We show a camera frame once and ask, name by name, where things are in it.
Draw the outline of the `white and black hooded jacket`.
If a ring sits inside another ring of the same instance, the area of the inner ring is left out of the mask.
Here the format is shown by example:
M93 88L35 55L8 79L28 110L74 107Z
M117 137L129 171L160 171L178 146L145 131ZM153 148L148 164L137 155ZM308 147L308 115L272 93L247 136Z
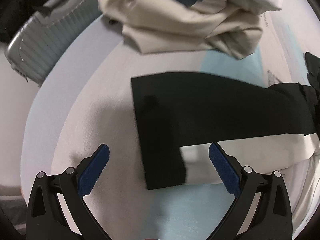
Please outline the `white and black hooded jacket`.
M310 158L319 141L319 94L268 88L201 71L201 53L137 55L133 104L150 190L215 183L207 151L218 142L242 165L268 173Z

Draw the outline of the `striped bed sheet mattress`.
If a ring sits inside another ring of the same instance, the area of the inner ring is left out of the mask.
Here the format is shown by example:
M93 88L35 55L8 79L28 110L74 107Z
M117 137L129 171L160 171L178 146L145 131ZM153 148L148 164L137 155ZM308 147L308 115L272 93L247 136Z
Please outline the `striped bed sheet mattress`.
M319 54L319 20L306 0L284 0L280 11L260 18L264 33L255 53L242 60L217 50L201 53L201 71L263 88L308 85L304 53ZM113 239L205 239L233 196L221 183L182 184L150 190L133 104L133 59L121 27L100 16L74 41L41 86L23 139L22 192L29 199L40 171L57 174L91 155L100 144L110 160L84 198ZM308 159L278 170L293 214L293 235L306 227L319 205L319 146Z

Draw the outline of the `grey hard suitcase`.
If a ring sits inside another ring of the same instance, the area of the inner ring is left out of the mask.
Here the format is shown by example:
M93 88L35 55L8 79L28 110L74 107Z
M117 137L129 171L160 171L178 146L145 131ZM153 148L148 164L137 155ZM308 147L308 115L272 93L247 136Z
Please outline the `grey hard suitcase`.
M100 15L98 0L49 0L36 11L5 50L12 69L39 86L73 41Z

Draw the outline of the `beige folded garment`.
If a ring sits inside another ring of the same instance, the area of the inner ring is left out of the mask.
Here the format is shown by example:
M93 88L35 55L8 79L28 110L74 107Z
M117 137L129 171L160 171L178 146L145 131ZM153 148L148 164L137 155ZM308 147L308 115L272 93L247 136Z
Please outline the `beige folded garment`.
M98 0L104 16L122 24L142 54L217 49L236 59L255 52L262 37L259 16L230 0L187 7L176 0Z

